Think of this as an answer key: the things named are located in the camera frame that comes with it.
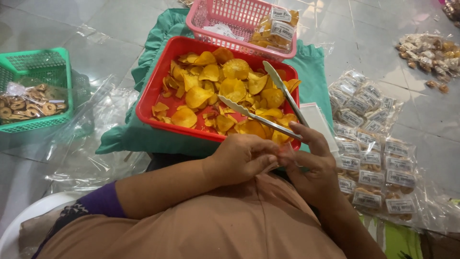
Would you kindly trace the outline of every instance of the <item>woman's left hand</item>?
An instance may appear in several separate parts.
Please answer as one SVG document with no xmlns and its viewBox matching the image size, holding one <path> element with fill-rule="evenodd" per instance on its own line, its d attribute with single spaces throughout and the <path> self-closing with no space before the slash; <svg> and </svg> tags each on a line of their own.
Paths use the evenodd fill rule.
<svg viewBox="0 0 460 259">
<path fill-rule="evenodd" d="M 231 134 L 203 159 L 205 177 L 218 186 L 246 182 L 277 161 L 279 146 L 257 135 Z"/>
</svg>

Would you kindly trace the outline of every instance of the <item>pink basket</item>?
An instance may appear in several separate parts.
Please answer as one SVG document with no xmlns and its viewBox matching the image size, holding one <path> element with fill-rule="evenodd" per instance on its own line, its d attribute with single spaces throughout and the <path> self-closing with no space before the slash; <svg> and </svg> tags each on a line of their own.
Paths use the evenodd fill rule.
<svg viewBox="0 0 460 259">
<path fill-rule="evenodd" d="M 291 50 L 284 53 L 248 43 L 254 28 L 262 17 L 270 13 L 271 7 L 271 4 L 260 0 L 195 0 L 185 24 L 193 31 L 195 39 L 200 41 L 278 61 L 292 59 L 297 52 L 296 33 L 292 39 Z M 233 34 L 244 37 L 244 40 L 203 29 L 204 26 L 213 26 L 219 22 L 228 25 Z"/>
</svg>

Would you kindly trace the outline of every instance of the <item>woman's right hand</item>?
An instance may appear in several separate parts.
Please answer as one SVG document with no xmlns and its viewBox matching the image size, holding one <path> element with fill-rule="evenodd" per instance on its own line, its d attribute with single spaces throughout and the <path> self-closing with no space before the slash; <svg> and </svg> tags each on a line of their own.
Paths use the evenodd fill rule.
<svg viewBox="0 0 460 259">
<path fill-rule="evenodd" d="M 307 203 L 320 211 L 334 207 L 334 204 L 344 199 L 334 171 L 335 159 L 329 151 L 328 142 L 323 134 L 302 124 L 290 122 L 289 126 L 295 134 L 302 136 L 302 142 L 308 145 L 311 153 L 281 153 L 280 164 L 286 168 L 294 187 Z M 302 172 L 295 162 L 310 171 Z"/>
</svg>

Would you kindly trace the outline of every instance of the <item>green basket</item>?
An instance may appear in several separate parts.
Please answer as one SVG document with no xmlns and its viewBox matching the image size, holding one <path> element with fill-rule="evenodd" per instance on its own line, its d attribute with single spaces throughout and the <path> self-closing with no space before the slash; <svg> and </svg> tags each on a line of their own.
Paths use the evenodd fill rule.
<svg viewBox="0 0 460 259">
<path fill-rule="evenodd" d="M 0 54 L 0 92 L 11 81 L 32 77 L 52 86 L 67 89 L 68 109 L 65 113 L 0 125 L 0 131 L 15 133 L 52 126 L 69 121 L 74 112 L 69 52 L 62 47 Z"/>
</svg>

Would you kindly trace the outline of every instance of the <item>red tray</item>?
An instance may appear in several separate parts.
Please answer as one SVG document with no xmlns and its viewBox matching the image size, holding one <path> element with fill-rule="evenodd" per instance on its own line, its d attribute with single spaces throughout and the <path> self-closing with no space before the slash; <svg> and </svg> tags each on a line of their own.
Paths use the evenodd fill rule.
<svg viewBox="0 0 460 259">
<path fill-rule="evenodd" d="M 171 132 L 207 139 L 211 141 L 224 141 L 226 136 L 219 135 L 213 127 L 207 127 L 204 125 L 204 119 L 202 116 L 204 113 L 219 113 L 211 106 L 206 107 L 205 109 L 199 111 L 196 114 L 198 117 L 198 121 L 196 122 L 195 129 L 189 129 L 182 126 L 176 126 L 174 124 L 167 124 L 164 122 L 159 122 L 150 119 L 152 117 L 152 106 L 155 105 L 157 102 L 162 102 L 169 107 L 169 110 L 167 111 L 166 115 L 168 117 L 171 117 L 176 112 L 176 108 L 178 106 L 185 104 L 184 97 L 182 97 L 182 99 L 177 98 L 175 96 L 176 92 L 174 89 L 170 88 L 170 91 L 172 91 L 171 97 L 164 98 L 163 95 L 161 95 L 163 78 L 168 75 L 171 60 L 177 60 L 177 57 L 179 55 L 186 54 L 188 52 L 195 52 L 199 55 L 203 51 L 213 52 L 217 48 L 219 48 L 219 46 L 217 45 L 213 45 L 210 43 L 198 41 L 183 36 L 176 36 L 169 39 L 168 43 L 165 46 L 165 49 L 163 50 L 160 58 L 158 59 L 158 63 L 156 64 L 156 67 L 153 70 L 152 75 L 150 76 L 150 79 L 144 89 L 144 92 L 142 92 L 142 96 L 139 100 L 139 103 L 136 106 L 136 115 L 139 117 L 139 119 L 143 123 L 148 124 L 157 129 L 168 130 Z M 254 71 L 256 71 L 259 68 L 263 69 L 264 65 L 262 64 L 262 61 L 267 60 L 262 57 L 248 55 L 232 49 L 230 49 L 230 51 L 233 53 L 236 59 L 243 59 L 247 61 L 249 66 Z M 267 61 L 269 61 L 275 69 L 282 69 L 286 71 L 286 81 L 298 78 L 297 71 L 293 67 L 278 61 Z M 291 95 L 294 98 L 297 106 L 299 106 L 299 88 L 295 89 Z M 292 108 L 291 106 L 289 106 L 287 101 L 284 103 L 283 112 L 293 113 Z M 241 114 L 239 113 L 231 113 L 231 115 L 237 121 L 242 121 L 246 118 L 245 116 L 241 116 Z M 292 147 L 293 149 L 298 150 L 300 148 L 300 142 L 296 140 L 292 141 Z"/>
</svg>

